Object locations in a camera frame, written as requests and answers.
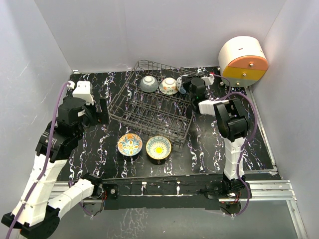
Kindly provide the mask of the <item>grey wire dish rack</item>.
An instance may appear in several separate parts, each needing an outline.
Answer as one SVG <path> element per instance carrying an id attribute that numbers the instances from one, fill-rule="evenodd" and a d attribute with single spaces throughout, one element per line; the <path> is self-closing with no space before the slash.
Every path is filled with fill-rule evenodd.
<path id="1" fill-rule="evenodd" d="M 139 84 L 147 75 L 161 82 L 167 77 L 177 79 L 185 74 L 197 77 L 205 75 L 193 68 L 175 68 L 149 60 L 138 61 L 118 93 L 112 97 L 108 106 L 109 116 L 150 137 L 161 135 L 173 145 L 183 145 L 194 116 L 189 94 L 165 95 L 160 90 L 146 93 Z"/>

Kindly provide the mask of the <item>orange flower green leaf bowl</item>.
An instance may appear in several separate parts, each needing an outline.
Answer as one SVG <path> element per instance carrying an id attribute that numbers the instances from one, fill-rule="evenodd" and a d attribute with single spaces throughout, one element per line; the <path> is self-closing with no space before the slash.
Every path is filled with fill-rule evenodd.
<path id="1" fill-rule="evenodd" d="M 174 78 L 165 78 L 159 85 L 159 90 L 165 95 L 174 95 L 178 92 L 176 80 Z"/>

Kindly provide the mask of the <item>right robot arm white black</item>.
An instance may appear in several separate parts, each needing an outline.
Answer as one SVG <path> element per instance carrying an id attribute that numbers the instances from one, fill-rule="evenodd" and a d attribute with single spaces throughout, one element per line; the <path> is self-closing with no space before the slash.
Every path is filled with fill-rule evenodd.
<path id="1" fill-rule="evenodd" d="M 206 189 L 204 193 L 216 192 L 232 198 L 239 196 L 243 188 L 250 196 L 250 188 L 245 182 L 242 153 L 250 122 L 244 106 L 238 98 L 230 100 L 209 100 L 206 97 L 206 81 L 203 78 L 183 75 L 176 81 L 180 93 L 188 93 L 193 108 L 202 115 L 216 117 L 218 131 L 225 143 L 225 167 L 221 185 L 216 189 Z"/>

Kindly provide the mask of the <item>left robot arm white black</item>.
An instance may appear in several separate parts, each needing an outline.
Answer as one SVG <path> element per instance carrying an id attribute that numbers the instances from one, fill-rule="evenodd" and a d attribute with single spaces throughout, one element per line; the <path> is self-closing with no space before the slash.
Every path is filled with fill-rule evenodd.
<path id="1" fill-rule="evenodd" d="M 49 238 L 68 211 L 85 198 L 97 199 L 103 193 L 101 178 L 87 173 L 66 191 L 50 198 L 60 171 L 85 130 L 108 124 L 106 100 L 100 99 L 100 110 L 97 111 L 94 104 L 86 104 L 81 98 L 65 97 L 53 116 L 37 144 L 25 191 L 15 209 L 3 215 L 1 220 L 10 231 L 19 229 L 27 239 Z"/>

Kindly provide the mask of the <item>blue white pattern bowl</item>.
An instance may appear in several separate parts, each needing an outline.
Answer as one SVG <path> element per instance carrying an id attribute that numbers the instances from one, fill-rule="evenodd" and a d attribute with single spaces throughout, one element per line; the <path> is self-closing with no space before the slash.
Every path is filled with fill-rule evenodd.
<path id="1" fill-rule="evenodd" d="M 182 78 L 182 77 L 179 77 L 179 78 L 176 80 L 176 88 L 177 88 L 177 90 L 178 90 L 181 94 L 186 94 L 186 90 L 185 90 L 185 88 L 183 87 L 183 78 Z"/>

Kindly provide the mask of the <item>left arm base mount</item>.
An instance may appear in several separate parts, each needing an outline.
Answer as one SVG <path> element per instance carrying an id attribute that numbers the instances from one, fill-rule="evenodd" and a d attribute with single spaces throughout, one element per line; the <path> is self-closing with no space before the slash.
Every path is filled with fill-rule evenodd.
<path id="1" fill-rule="evenodd" d="M 102 200 L 116 200 L 118 198 L 119 187 L 117 184 L 102 185 Z"/>

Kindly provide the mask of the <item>grey speckled bowl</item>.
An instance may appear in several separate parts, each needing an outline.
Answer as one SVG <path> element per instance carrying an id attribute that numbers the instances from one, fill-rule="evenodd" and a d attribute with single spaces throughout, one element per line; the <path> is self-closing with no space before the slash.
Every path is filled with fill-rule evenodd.
<path id="1" fill-rule="evenodd" d="M 143 92 L 154 92 L 157 90 L 157 88 L 159 87 L 159 83 L 157 81 L 157 79 L 153 76 L 145 76 L 141 79 L 140 82 L 140 89 Z"/>

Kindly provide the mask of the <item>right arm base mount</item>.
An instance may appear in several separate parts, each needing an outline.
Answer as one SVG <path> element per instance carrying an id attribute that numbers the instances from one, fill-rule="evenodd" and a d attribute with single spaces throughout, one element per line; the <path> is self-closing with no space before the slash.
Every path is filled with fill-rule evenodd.
<path id="1" fill-rule="evenodd" d="M 248 192 L 242 183 L 235 184 L 234 187 L 222 183 L 208 183 L 203 189 L 200 189 L 197 194 L 204 195 L 208 199 L 235 199 L 237 196 L 239 196 L 240 199 L 252 198 L 252 193 Z"/>

